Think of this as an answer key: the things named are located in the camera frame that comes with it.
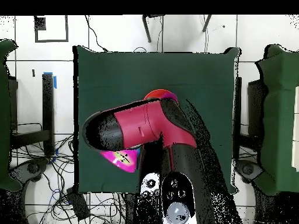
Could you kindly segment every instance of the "metal stand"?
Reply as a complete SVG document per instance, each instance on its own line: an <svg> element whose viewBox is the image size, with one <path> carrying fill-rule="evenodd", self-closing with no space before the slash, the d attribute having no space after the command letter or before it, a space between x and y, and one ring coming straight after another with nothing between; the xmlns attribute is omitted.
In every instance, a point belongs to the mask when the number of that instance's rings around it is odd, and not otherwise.
<svg viewBox="0 0 299 224"><path fill-rule="evenodd" d="M145 32L147 34L147 40L148 40L149 43L152 40L151 40L150 31L148 30L148 26L147 26L147 17L154 18L154 17L158 17L158 16L165 16L165 15L142 15L142 21L143 21ZM207 30L208 23L210 22L211 17L212 17L212 15L208 15L207 20L206 20L206 22L204 24L204 27L203 27L203 33Z"/></svg>
<svg viewBox="0 0 299 224"><path fill-rule="evenodd" d="M212 17L212 15L208 15L207 20L203 26L203 33L207 30L208 23L210 22L211 17Z"/></svg>
<svg viewBox="0 0 299 224"><path fill-rule="evenodd" d="M52 75L43 74L43 130L27 133L17 133L11 136L11 148L18 149L26 145L43 142L44 154L51 156L54 154L54 113L53 113L53 78ZM17 122L17 102L16 89L18 82L9 80L9 91L11 94L11 126L16 129Z"/></svg>

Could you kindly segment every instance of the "black frame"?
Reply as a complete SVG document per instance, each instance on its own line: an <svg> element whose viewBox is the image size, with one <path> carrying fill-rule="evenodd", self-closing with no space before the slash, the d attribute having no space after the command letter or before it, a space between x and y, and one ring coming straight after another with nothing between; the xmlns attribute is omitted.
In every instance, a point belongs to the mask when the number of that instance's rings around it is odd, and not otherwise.
<svg viewBox="0 0 299 224"><path fill-rule="evenodd" d="M50 74L43 74L43 130L27 133L15 133L11 136L11 148L18 149L26 145L43 142L44 154L52 156L54 154L54 94L53 77ZM17 130L17 97L16 89L18 82L16 79L9 80L9 90L11 94L11 123L12 130Z"/></svg>
<svg viewBox="0 0 299 224"><path fill-rule="evenodd" d="M38 27L38 22L43 19L45 25L41 28ZM68 42L68 16L65 16L65 40L39 40L39 30L46 29L46 18L34 16L34 32L35 32L35 42L36 43L47 43L47 42Z"/></svg>

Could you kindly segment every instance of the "blue tape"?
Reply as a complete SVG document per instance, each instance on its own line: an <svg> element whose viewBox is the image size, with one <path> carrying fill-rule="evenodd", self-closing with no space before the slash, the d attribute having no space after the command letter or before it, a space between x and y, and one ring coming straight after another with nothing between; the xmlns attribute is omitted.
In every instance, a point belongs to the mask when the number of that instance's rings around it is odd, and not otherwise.
<svg viewBox="0 0 299 224"><path fill-rule="evenodd" d="M54 88L57 88L56 76L53 77L53 85L54 85Z"/></svg>
<svg viewBox="0 0 299 224"><path fill-rule="evenodd" d="M56 161L56 157L52 157L52 160L48 162L48 165L52 165L53 164L52 161L55 162Z"/></svg>

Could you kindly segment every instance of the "tangled wires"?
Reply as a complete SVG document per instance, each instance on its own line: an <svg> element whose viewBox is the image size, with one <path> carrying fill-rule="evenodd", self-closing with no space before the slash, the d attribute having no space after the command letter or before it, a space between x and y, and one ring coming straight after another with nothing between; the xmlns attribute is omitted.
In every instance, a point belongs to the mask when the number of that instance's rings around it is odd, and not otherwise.
<svg viewBox="0 0 299 224"><path fill-rule="evenodd" d="M18 151L12 151L12 157L18 156L20 159L44 158L44 150L40 143L25 146ZM40 216L37 223L32 224L122 224L125 217L125 200L123 194L113 194L111 198L104 201L99 199L99 194L84 194L84 199L91 211L90 217L78 221L74 213L72 204L69 201L66 191L65 173L74 173L74 135L70 135L60 141L55 142L55 155L48 157L48 166L53 169L57 175L57 182L53 181L53 175L50 176L49 169L43 173L42 178L46 178L48 187L51 191L51 197L47 208L43 211L37 211L27 214L27 219L33 215ZM91 205L91 197L99 200L97 204Z"/></svg>

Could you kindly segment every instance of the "floor tile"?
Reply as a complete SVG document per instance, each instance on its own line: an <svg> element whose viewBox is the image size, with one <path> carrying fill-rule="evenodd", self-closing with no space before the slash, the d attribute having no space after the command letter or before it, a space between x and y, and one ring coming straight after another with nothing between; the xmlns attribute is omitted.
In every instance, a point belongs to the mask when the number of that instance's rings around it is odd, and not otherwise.
<svg viewBox="0 0 299 224"><path fill-rule="evenodd" d="M162 50L162 25L160 17L147 18L151 43L142 23L141 15L90 16L90 27L98 37L98 43L109 51L133 51L144 47L147 51ZM165 15L164 16L164 52L203 53L205 33L203 15ZM212 15L208 25L208 52L223 53L229 47L235 47L236 15ZM103 51L96 44L93 31L89 32L90 49Z"/></svg>
<svg viewBox="0 0 299 224"><path fill-rule="evenodd" d="M234 194L236 206L255 206L255 192L250 184L245 184L241 176L235 173L235 186L238 192Z"/></svg>
<svg viewBox="0 0 299 224"><path fill-rule="evenodd" d="M299 44L298 15L238 15L240 61L258 61L269 44L280 44L297 51Z"/></svg>
<svg viewBox="0 0 299 224"><path fill-rule="evenodd" d="M67 219L69 216L70 218L75 215L74 211L72 210L72 206L64 206L63 209L56 208L55 212L57 217L51 215L51 206L47 205L26 205L26 216L28 218L29 224L89 224L89 218L85 220L81 220L78 223L78 218L74 217L70 219L71 223Z"/></svg>
<svg viewBox="0 0 299 224"><path fill-rule="evenodd" d="M91 214L91 224L124 224L126 208L123 205L91 206Z"/></svg>
<svg viewBox="0 0 299 224"><path fill-rule="evenodd" d="M148 20L150 33L153 32L151 21ZM99 45L108 51L133 51L137 47L153 51L151 48L154 43L147 42L142 15L92 15L89 17L89 25L95 31ZM92 30L89 31L89 39L91 50L103 51L97 45Z"/></svg>
<svg viewBox="0 0 299 224"><path fill-rule="evenodd" d="M42 74L52 72L57 78L54 89L55 133L74 131L74 93L72 62L28 62L16 63L18 87L18 123L43 122Z"/></svg>
<svg viewBox="0 0 299 224"><path fill-rule="evenodd" d="M299 113L299 87L295 90L295 113Z"/></svg>
<svg viewBox="0 0 299 224"><path fill-rule="evenodd" d="M248 83L260 79L259 70L254 63L239 63L238 76L242 78L241 123L248 124Z"/></svg>
<svg viewBox="0 0 299 224"><path fill-rule="evenodd" d="M292 167L299 171L299 142L293 141L292 147Z"/></svg>
<svg viewBox="0 0 299 224"><path fill-rule="evenodd" d="M38 31L39 38L60 39L65 30L63 16L45 16L46 30ZM36 43L33 16L16 17L17 60L72 60L72 46L88 46L88 26L85 17L68 15L69 42Z"/></svg>
<svg viewBox="0 0 299 224"><path fill-rule="evenodd" d="M207 28L208 30L207 51L209 53L223 53L226 49L230 47L235 47L236 46L236 24L237 24L236 15L212 15Z"/></svg>
<svg viewBox="0 0 299 224"><path fill-rule="evenodd" d="M237 211L239 212L243 224L255 223L255 207L237 207Z"/></svg>
<svg viewBox="0 0 299 224"><path fill-rule="evenodd" d="M15 40L15 16L0 16L0 40ZM15 60L15 51L12 51L7 60Z"/></svg>
<svg viewBox="0 0 299 224"><path fill-rule="evenodd" d="M293 140L299 142L299 114L294 115Z"/></svg>
<svg viewBox="0 0 299 224"><path fill-rule="evenodd" d="M55 141L61 141L64 138L68 136L63 136L63 135L55 135ZM60 145L60 142L56 144L56 148L58 148ZM72 159L71 157L66 157L66 155L70 154L70 151L68 151L68 142L62 146L60 149L60 153L58 154L59 157L56 155L56 160L53 164L48 164L45 175L42 175L41 180L33 183L30 182L27 188L27 193L25 197L25 203L26 204L53 204L55 203L55 198L59 196L58 194L54 195L54 199L51 199L51 196L53 194L53 191L57 191L58 189L62 189L62 183L61 182L61 177L57 174L61 174L64 178L64 184L65 184L65 189L64 193L66 192L66 189L72 187L74 185L74 164L70 161ZM19 163L25 161L26 159L19 159Z"/></svg>
<svg viewBox="0 0 299 224"><path fill-rule="evenodd" d="M44 218L45 223L49 221L50 214L45 214L50 207L48 205L25 205L26 217L29 224L39 224Z"/></svg>
<svg viewBox="0 0 299 224"><path fill-rule="evenodd" d="M7 61L6 66L8 68L8 72L10 76L16 76L16 62L13 61Z"/></svg>

